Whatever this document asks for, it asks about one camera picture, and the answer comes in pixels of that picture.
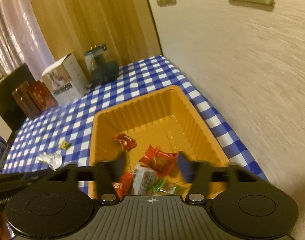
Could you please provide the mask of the left hand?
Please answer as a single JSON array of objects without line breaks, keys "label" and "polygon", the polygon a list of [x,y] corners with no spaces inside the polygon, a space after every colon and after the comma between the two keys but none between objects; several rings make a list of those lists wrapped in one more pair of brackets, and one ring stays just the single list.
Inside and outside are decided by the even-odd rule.
[{"label": "left hand", "polygon": [[7,227],[8,220],[6,218],[5,210],[1,212],[0,215],[1,224],[0,224],[0,239],[1,240],[10,240],[10,232]]}]

